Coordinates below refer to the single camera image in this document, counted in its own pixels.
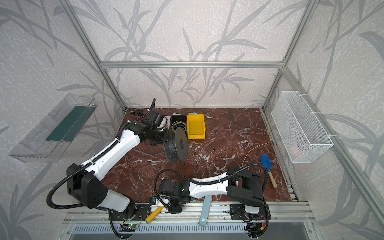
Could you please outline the grey perforated cable spool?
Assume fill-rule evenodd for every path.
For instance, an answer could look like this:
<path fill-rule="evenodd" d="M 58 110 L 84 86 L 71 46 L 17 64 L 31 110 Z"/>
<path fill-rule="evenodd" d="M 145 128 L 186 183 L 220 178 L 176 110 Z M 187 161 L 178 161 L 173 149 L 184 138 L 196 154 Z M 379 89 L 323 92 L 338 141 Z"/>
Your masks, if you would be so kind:
<path fill-rule="evenodd" d="M 188 139 L 183 128 L 168 130 L 169 140 L 164 144 L 164 150 L 171 163 L 186 162 L 189 157 Z"/>

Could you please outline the yellow plastic scoop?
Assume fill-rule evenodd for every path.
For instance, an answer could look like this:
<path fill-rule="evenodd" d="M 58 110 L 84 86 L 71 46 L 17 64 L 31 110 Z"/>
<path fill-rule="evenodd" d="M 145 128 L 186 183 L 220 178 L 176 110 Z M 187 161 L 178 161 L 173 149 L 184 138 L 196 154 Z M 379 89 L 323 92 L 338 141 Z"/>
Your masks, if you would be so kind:
<path fill-rule="evenodd" d="M 155 217 L 164 209 L 165 207 L 158 207 L 153 213 L 151 213 L 146 219 L 147 224 L 151 223 Z"/>

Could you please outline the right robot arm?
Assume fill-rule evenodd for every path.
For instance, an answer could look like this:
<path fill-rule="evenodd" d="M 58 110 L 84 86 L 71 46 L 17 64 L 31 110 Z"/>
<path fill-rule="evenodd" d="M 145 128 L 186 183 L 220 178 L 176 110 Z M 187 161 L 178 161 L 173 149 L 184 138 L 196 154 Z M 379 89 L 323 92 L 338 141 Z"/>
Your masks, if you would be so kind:
<path fill-rule="evenodd" d="M 158 178 L 166 172 L 182 177 L 184 182 L 162 180 L 158 187 Z M 259 163 L 241 168 L 230 167 L 221 175 L 205 179 L 189 178 L 175 170 L 165 169 L 160 171 L 154 180 L 153 198 L 172 213 L 180 213 L 181 206 L 190 203 L 192 199 L 226 195 L 243 204 L 247 213 L 258 215 L 261 210 L 267 210 L 264 192 L 268 179 L 267 168 Z"/>

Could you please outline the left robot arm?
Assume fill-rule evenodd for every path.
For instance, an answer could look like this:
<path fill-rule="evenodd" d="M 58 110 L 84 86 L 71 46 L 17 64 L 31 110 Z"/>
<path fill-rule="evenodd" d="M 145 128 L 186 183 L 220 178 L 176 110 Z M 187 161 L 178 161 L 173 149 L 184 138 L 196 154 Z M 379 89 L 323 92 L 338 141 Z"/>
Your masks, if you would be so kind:
<path fill-rule="evenodd" d="M 153 101 L 148 111 L 138 119 L 127 122 L 120 128 L 117 137 L 107 147 L 81 165 L 72 164 L 67 176 L 57 183 L 47 196 L 47 205 L 56 210 L 79 207 L 110 210 L 127 216 L 137 209 L 129 197 L 105 187 L 102 180 L 113 166 L 130 150 L 149 141 L 152 146 L 169 141 L 169 133 L 162 123 L 164 116 L 155 111 Z M 53 202 L 54 193 L 66 184 L 68 193 L 78 200 L 77 204 L 58 205 Z"/>

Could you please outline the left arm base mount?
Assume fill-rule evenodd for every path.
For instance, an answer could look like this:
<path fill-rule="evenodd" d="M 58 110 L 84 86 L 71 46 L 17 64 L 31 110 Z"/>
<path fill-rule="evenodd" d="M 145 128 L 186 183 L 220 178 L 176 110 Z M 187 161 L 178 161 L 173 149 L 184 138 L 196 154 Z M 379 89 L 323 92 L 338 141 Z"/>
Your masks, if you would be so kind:
<path fill-rule="evenodd" d="M 133 220 L 140 221 L 145 220 L 151 214 L 151 207 L 149 204 L 135 205 L 134 209 L 130 209 L 124 212 L 111 211 L 112 221 Z"/>

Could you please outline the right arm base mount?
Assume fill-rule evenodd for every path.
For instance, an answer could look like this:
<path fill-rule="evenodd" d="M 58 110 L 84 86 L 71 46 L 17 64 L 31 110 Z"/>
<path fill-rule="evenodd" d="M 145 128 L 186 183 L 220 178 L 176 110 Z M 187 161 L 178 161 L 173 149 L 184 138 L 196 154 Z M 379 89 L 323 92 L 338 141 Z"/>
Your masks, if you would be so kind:
<path fill-rule="evenodd" d="M 271 214 L 267 205 L 261 207 L 251 207 L 243 204 L 230 204 L 231 220 L 242 220 L 246 222 L 268 219 Z"/>

